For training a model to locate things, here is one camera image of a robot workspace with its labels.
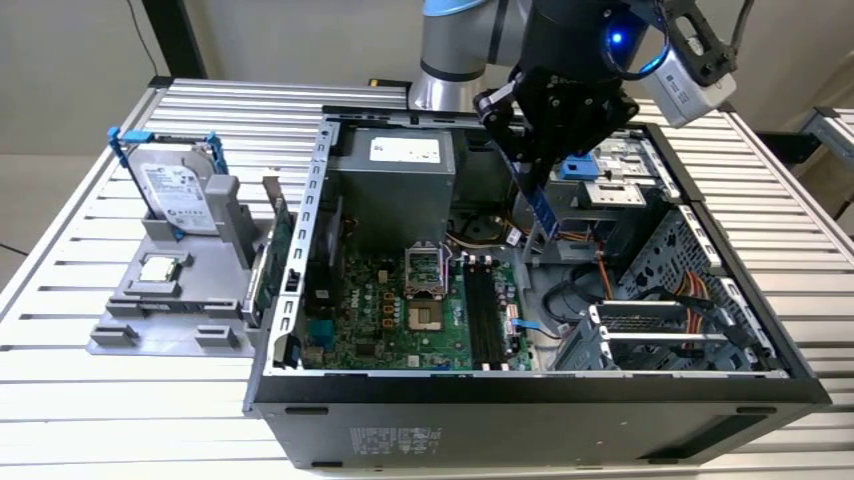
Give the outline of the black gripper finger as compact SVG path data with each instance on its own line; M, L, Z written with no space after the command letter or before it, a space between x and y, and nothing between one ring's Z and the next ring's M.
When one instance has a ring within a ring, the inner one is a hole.
M549 176L554 158L545 145L546 137L526 116L518 117L514 104L517 81L475 96L478 119L497 145L511 178L522 193L535 193Z

